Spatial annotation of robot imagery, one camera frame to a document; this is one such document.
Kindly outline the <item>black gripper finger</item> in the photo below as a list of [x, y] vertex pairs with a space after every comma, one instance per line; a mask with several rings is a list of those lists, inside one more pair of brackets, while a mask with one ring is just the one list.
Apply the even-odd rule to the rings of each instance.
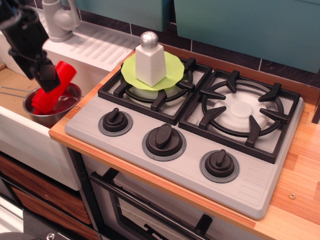
[[36, 56], [32, 75], [45, 93], [51, 92], [61, 83], [56, 66], [46, 57]]
[[29, 79], [38, 78], [37, 69], [35, 68], [34, 64], [30, 60], [16, 53], [12, 55], [12, 58]]

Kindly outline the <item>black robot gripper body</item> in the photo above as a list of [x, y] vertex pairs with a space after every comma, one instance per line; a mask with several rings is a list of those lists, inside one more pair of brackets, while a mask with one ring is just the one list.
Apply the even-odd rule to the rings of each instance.
[[21, 68], [49, 65], [43, 50], [49, 36], [39, 14], [23, 0], [0, 2], [0, 31], [10, 45], [9, 55]]

